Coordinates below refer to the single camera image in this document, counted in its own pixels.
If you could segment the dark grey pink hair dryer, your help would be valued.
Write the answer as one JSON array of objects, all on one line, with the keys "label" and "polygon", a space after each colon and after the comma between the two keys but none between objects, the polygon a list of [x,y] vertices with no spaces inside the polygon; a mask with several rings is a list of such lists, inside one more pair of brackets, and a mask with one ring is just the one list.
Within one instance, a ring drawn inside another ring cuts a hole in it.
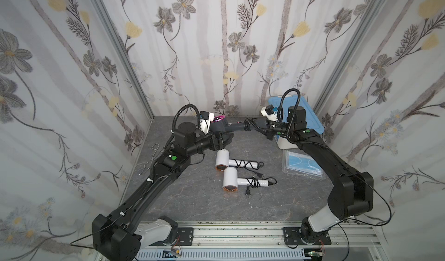
[{"label": "dark grey pink hair dryer", "polygon": [[244,121],[229,123],[226,116],[216,116],[210,124],[211,132],[251,131],[253,122],[258,118],[246,118]]}]

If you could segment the white hair dryer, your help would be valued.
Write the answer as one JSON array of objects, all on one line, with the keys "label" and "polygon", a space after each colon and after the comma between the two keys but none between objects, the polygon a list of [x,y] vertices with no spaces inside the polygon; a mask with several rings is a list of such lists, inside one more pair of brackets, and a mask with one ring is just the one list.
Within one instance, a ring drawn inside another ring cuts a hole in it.
[{"label": "white hair dryer", "polygon": [[235,167],[228,167],[224,170],[222,188],[226,192],[235,192],[240,186],[250,188],[269,187],[272,184],[268,180],[252,178],[239,178],[238,170]]},{"label": "white hair dryer", "polygon": [[224,171],[228,167],[258,170],[261,167],[261,164],[258,161],[231,159],[229,151],[226,149],[217,151],[215,169]]}]

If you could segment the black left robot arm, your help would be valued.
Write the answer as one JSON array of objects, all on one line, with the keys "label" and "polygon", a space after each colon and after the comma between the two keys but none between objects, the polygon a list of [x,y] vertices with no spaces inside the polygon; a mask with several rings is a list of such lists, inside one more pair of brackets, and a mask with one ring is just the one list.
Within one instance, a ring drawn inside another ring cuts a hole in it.
[{"label": "black left robot arm", "polygon": [[193,155],[224,149],[233,137],[231,132],[204,134],[191,122],[181,123],[152,162],[149,176],[140,187],[110,215],[98,215],[92,222],[93,248],[110,261],[131,261],[142,247],[158,242],[175,244],[177,222],[162,216],[147,230],[141,230],[142,216],[190,166]]}]

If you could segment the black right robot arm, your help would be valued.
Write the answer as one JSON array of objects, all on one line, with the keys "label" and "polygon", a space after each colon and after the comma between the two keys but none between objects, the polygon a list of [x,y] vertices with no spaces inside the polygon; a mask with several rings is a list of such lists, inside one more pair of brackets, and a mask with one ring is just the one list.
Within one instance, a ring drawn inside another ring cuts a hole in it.
[{"label": "black right robot arm", "polygon": [[374,179],[348,165],[323,141],[321,135],[307,127],[303,107],[290,107],[287,121],[279,120],[272,105],[261,110],[264,116],[256,124],[268,139],[278,135],[308,154],[325,172],[333,184],[327,205],[303,219],[300,237],[313,244],[342,221],[373,209]]}]

